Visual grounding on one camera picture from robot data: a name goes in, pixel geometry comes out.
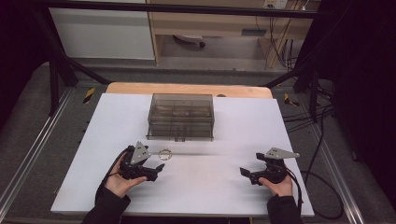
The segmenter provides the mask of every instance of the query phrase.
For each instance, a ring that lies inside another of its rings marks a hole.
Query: clear plastic box
[[[154,93],[148,114],[148,140],[213,141],[210,94]]]

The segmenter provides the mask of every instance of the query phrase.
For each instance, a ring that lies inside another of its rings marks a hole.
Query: hand
[[[285,179],[279,184],[274,184],[264,177],[260,177],[259,182],[270,189],[273,195],[278,195],[279,197],[293,196],[293,184],[290,176],[288,175],[286,175]]]
[[[109,189],[120,198],[123,198],[126,195],[126,192],[128,192],[128,190],[131,189],[133,186],[136,186],[148,180],[148,178],[145,176],[127,180],[118,174],[121,161],[125,157],[125,155],[126,152],[117,161],[116,165],[110,172],[110,176],[108,177],[107,182],[105,183],[105,188]]]

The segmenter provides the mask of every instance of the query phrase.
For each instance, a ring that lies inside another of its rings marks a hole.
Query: power outlet
[[[276,9],[284,9],[288,0],[277,0],[276,3],[273,5]]]
[[[276,5],[276,0],[265,0],[264,4],[262,4],[263,8],[269,8],[269,6],[275,6]]]

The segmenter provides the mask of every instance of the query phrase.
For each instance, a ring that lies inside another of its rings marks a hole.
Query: white wall
[[[51,8],[50,12],[70,57],[154,60],[147,12],[65,8]]]

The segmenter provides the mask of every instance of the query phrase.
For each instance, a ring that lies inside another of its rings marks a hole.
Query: white table
[[[271,192],[252,186],[239,167],[252,172],[265,168],[256,152],[271,147],[292,151],[276,100],[214,97],[213,142],[147,140],[150,94],[102,95],[76,157],[64,179],[52,212],[86,214],[108,168],[128,145],[141,141],[152,156],[146,167],[165,163],[155,182],[132,188],[125,215],[262,217]],[[168,147],[169,161],[158,152]],[[313,216],[295,159],[286,159],[303,191],[303,216]]]

